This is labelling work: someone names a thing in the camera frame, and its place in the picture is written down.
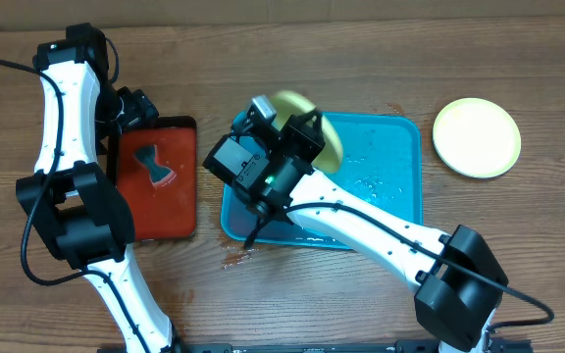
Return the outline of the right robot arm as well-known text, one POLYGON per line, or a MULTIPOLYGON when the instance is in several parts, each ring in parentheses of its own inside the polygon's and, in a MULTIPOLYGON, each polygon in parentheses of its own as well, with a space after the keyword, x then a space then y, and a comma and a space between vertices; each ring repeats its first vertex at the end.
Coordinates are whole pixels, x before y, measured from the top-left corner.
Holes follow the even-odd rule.
POLYGON ((203 166, 229 185, 263 224, 286 221, 339 241, 395 274, 414 294, 418 323, 441 352, 485 352, 508 282, 483 237, 419 226, 363 201, 313 167, 337 136, 317 109, 281 128, 248 115, 203 166))

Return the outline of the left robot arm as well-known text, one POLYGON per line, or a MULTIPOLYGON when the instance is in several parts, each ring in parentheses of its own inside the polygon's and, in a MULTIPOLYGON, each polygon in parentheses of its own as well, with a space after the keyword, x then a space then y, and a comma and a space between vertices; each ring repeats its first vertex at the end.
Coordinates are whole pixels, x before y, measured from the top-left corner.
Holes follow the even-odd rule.
POLYGON ((126 199, 97 157, 102 139, 150 126, 159 116, 140 90, 115 88, 114 44, 90 24, 42 43, 27 71, 40 77, 43 137, 32 176, 18 179, 26 212, 21 264, 33 282, 53 286, 83 277, 117 323, 127 352, 177 352, 175 326, 136 263, 126 199))

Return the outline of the dark sponge with red base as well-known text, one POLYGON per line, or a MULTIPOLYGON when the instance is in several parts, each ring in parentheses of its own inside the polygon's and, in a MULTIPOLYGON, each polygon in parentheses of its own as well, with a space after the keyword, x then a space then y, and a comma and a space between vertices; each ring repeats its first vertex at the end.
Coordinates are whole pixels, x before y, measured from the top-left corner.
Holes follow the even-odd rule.
POLYGON ((151 184, 155 188, 171 183, 176 177, 176 173, 171 168, 160 164, 156 145, 144 145, 136 149, 133 157, 148 172, 151 184))

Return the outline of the green plate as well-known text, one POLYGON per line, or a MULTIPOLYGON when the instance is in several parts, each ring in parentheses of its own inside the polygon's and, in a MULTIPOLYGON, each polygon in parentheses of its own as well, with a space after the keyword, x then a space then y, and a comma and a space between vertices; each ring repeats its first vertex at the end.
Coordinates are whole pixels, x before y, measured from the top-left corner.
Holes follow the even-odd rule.
MULTIPOLYGON (((316 109, 313 102, 291 90, 279 91, 271 95, 269 100, 277 112, 273 126, 278 130, 283 130, 284 124, 292 115, 300 116, 316 109)), ((334 174, 342 164, 343 147, 336 130, 325 113, 322 114, 321 122, 325 146, 313 160, 312 165, 323 173, 334 174)))
POLYGON ((450 169, 479 179, 508 172, 522 148, 521 133, 511 115, 482 98, 461 98, 442 108, 434 121, 432 140, 450 169))

